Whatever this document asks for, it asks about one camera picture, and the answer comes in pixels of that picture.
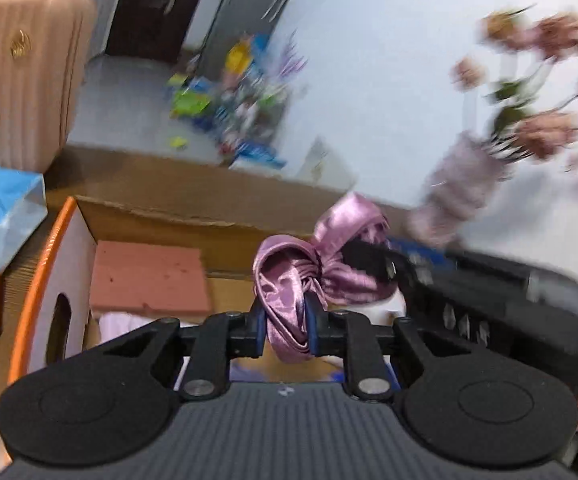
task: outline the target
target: ribbed suitcase shell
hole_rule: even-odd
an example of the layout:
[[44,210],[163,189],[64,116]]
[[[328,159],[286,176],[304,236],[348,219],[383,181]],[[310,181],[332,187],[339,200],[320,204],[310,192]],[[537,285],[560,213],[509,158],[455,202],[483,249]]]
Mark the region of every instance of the ribbed suitcase shell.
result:
[[44,172],[67,140],[93,0],[0,0],[0,166]]

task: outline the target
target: gray floor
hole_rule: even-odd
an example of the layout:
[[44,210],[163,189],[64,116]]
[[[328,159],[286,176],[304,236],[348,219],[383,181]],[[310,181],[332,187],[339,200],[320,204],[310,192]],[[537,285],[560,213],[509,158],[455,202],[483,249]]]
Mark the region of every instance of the gray floor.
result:
[[[101,56],[86,67],[69,144],[220,162],[213,140],[184,121],[169,118],[165,83],[171,68],[159,62]],[[171,137],[188,140],[184,150]]]

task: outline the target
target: vase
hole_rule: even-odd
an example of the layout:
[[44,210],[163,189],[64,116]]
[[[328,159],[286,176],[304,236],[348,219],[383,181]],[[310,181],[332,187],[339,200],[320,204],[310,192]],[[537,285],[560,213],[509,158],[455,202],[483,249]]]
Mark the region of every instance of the vase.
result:
[[460,226],[487,205],[507,164],[463,132],[431,174],[423,203],[407,216],[409,234],[425,245],[444,248]]

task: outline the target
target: wooden tabletop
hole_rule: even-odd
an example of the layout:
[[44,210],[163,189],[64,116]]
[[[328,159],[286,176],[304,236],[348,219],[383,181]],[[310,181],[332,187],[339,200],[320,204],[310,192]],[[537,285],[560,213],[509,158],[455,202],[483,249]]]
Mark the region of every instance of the wooden tabletop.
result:
[[[340,193],[173,159],[67,146],[45,176],[49,216],[5,271],[0,325],[0,393],[24,295],[38,254],[69,195],[181,218],[308,233]],[[402,232],[403,210],[384,207],[391,231]],[[0,440],[0,468],[5,464]]]

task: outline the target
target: purple satin fabric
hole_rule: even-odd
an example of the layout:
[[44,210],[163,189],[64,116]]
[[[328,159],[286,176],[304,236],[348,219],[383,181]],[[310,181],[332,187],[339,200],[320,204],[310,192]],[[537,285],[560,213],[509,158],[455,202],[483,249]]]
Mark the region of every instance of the purple satin fabric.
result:
[[267,338],[288,363],[310,358],[303,294],[314,292],[323,307],[371,303],[389,298],[396,285],[376,282],[342,262],[340,249],[357,236],[384,243],[389,225],[380,209],[348,193],[318,220],[309,242],[289,235],[267,238],[253,263],[255,290],[267,311]]

